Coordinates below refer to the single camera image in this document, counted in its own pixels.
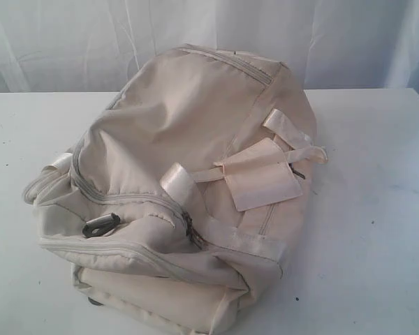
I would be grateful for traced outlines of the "cream fabric duffel bag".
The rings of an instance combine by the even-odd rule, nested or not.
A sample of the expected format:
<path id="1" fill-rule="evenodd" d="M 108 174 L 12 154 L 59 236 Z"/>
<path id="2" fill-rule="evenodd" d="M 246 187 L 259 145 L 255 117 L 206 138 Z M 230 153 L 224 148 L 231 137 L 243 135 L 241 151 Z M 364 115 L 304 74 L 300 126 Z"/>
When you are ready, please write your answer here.
<path id="1" fill-rule="evenodd" d="M 316 118 L 275 60 L 183 45 L 150 61 L 24 192 L 73 285 L 174 334 L 219 334 L 284 275 Z"/>

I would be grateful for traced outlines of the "white backdrop curtain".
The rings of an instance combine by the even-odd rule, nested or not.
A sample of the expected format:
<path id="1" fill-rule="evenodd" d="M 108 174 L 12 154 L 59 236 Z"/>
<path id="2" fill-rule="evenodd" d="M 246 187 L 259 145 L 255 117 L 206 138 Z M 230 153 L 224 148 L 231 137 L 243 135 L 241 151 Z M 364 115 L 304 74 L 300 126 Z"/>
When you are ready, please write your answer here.
<path id="1" fill-rule="evenodd" d="M 283 61 L 308 89 L 419 93 L 419 1 L 0 1 L 0 92 L 117 91 L 184 43 Z"/>

